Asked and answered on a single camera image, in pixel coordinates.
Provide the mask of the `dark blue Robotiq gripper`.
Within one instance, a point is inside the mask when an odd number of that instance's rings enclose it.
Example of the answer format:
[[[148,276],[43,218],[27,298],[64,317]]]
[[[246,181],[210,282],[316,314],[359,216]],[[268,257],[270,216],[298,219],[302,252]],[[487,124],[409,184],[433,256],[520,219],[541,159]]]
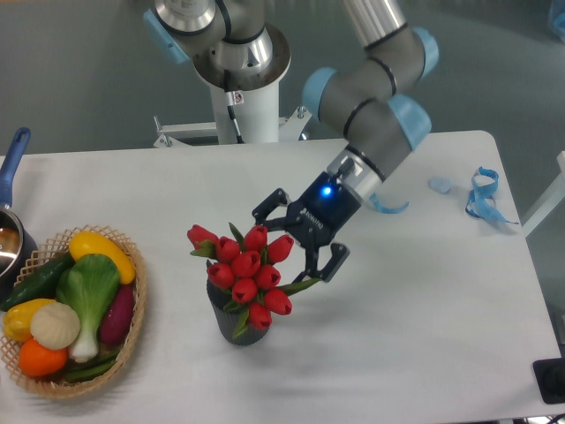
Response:
[[[292,283],[308,278],[329,282],[350,255],[346,245],[331,242],[358,211],[360,201],[336,178],[322,172],[296,201],[288,204],[288,194],[282,188],[275,189],[252,211],[255,224],[268,230],[284,229],[304,248],[305,267]],[[282,207],[287,207],[286,216],[268,219]],[[328,245],[330,258],[320,269],[319,250]]]

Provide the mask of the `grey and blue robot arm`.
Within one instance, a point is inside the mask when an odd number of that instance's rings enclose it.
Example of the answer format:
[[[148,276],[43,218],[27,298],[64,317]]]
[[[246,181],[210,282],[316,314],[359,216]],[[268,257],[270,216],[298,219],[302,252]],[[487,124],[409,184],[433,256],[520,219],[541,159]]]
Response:
[[[395,1],[346,1],[365,52],[353,71],[321,68],[302,103],[340,133],[346,147],[295,201],[283,190],[254,211],[258,224],[289,233],[304,249],[302,278],[329,281],[348,256],[336,233],[431,130],[427,113],[405,95],[437,64],[436,40],[407,24]],[[208,85],[222,144],[276,142],[279,83],[290,46],[267,23],[261,1],[155,1],[144,22],[173,62],[191,62]]]

